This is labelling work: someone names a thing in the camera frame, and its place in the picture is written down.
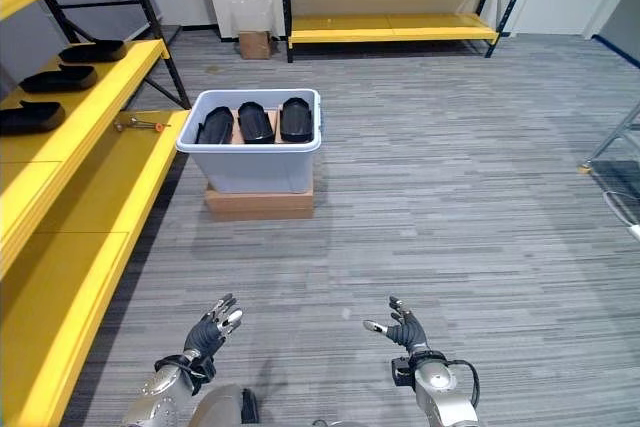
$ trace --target black cable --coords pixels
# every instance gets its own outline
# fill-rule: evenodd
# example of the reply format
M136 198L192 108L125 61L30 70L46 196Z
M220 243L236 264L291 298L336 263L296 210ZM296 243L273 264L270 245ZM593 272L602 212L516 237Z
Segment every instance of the black cable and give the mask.
M471 375L473 375L473 393L471 394L471 405L475 409L480 403L480 377L478 377L478 371L473 366L471 362L467 362L466 360L450 360L446 363L449 365L466 365L471 370Z

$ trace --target metal tool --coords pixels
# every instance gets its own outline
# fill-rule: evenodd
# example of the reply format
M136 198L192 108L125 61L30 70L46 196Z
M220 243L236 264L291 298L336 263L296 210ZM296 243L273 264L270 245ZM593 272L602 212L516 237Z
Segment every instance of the metal tool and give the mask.
M123 124L122 122L116 121L113 123L113 126L118 132L123 132L124 129L129 128L129 129L151 129L151 130L155 130L158 133L161 133L164 131L165 127L171 127L171 124L162 124L159 122L146 122L144 120L138 120L135 117L131 117L128 123Z

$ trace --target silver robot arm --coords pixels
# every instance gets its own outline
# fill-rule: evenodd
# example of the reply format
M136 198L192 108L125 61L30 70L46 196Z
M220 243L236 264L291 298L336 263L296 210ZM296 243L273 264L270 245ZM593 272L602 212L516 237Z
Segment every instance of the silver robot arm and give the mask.
M480 400L480 382L475 368L466 361L449 361L441 352L430 350L422 325L402 300L390 297L389 307L395 311L391 317L399 325L387 327L365 320L364 327L407 349L408 358L391 362L395 384L413 387L429 427L479 427L475 408ZM471 369L474 387L470 399L460 392L451 365Z
M218 300L187 335L183 353L156 362L155 375L124 416L123 427L178 427L178 412L213 379L213 355L240 326L242 311L235 303L231 294Z

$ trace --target brown box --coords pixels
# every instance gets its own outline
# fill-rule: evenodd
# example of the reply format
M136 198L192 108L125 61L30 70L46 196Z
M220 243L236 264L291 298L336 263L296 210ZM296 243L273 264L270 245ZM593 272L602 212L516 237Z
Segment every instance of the brown box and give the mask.
M243 59L264 60L271 57L269 32L240 32L240 55Z
M313 218L313 187L303 194L223 194L209 185L204 200L216 221Z
M269 122L271 123L271 128L273 129L273 132L276 134L276 139L277 139L280 137L280 129L278 128L278 118L279 118L278 111L266 110L265 112L269 116ZM232 110L231 114L233 115L233 131L231 133L231 143L244 144L244 138L242 137L242 132L240 131L240 123L238 122L238 111Z

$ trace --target cardboard box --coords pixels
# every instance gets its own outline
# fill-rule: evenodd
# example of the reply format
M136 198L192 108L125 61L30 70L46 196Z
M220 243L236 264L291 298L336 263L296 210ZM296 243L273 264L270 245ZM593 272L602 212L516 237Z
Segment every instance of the cardboard box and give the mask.
M271 57L269 32L240 32L240 55L247 60L264 60Z
M223 194L209 185L204 199L221 222L313 218L313 188L303 194Z

